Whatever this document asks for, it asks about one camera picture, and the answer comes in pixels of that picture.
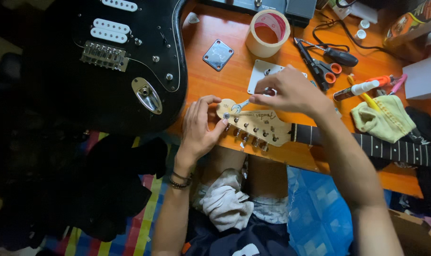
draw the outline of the fretboard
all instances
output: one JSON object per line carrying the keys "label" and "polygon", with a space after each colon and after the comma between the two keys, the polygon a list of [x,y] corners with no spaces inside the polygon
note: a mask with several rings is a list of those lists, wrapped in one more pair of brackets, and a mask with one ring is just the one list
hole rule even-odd
{"label": "fretboard", "polygon": [[[292,124],[291,141],[321,146],[318,127]],[[431,146],[397,141],[394,144],[370,135],[352,133],[368,156],[431,167]]]}

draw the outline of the wrench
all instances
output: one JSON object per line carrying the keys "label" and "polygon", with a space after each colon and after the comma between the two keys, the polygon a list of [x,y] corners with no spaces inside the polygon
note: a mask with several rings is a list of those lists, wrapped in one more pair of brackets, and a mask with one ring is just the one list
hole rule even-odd
{"label": "wrench", "polygon": [[235,105],[233,105],[233,107],[231,107],[231,111],[236,110],[236,112],[234,112],[233,114],[238,114],[241,112],[241,109],[249,103],[250,103],[250,101],[246,100],[245,102],[242,102],[240,104],[235,104]]}

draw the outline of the bracelet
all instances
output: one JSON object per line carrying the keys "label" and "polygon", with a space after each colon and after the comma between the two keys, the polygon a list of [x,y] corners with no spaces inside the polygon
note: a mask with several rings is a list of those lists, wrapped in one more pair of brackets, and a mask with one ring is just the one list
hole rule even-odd
{"label": "bracelet", "polygon": [[192,176],[193,176],[193,174],[192,174],[192,173],[190,173],[190,177],[185,178],[185,177],[182,177],[181,175],[179,175],[179,174],[175,173],[174,171],[173,171],[173,174],[174,174],[174,175],[176,175],[176,176],[178,176],[178,177],[179,177],[179,178],[181,178],[181,179],[190,179],[190,178],[192,178]]}
{"label": "bracelet", "polygon": [[184,189],[185,187],[188,187],[191,183],[192,183],[192,175],[190,175],[190,178],[187,178],[187,182],[185,184],[179,184],[177,182],[174,182],[170,176],[170,184],[175,189]]}

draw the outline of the towel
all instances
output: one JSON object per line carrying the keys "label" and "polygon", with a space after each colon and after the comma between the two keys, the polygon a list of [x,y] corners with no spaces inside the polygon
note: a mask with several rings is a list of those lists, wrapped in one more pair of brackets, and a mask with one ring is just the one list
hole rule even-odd
{"label": "towel", "polygon": [[226,169],[200,200],[203,212],[220,232],[233,227],[242,230],[252,215],[253,202],[241,192],[241,181],[240,171]]}
{"label": "towel", "polygon": [[361,102],[351,110],[356,128],[361,132],[395,143],[416,128],[399,97],[386,95],[373,100],[379,106],[380,112],[369,108],[366,102]]}

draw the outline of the hand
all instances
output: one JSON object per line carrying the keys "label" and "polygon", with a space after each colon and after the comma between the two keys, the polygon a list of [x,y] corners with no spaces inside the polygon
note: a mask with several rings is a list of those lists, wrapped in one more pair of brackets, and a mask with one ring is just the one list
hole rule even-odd
{"label": "hand", "polygon": [[222,100],[214,95],[203,96],[197,102],[192,102],[184,116],[181,146],[176,154],[176,161],[190,168],[198,159],[208,153],[217,143],[220,135],[228,124],[227,119],[221,119],[214,130],[208,127],[208,105],[220,103]]}
{"label": "hand", "polygon": [[[276,96],[262,95],[271,94],[272,89],[277,91]],[[255,94],[249,100],[254,104],[303,113],[313,119],[327,109],[334,112],[331,100],[292,65],[287,65],[281,72],[258,81]]]}

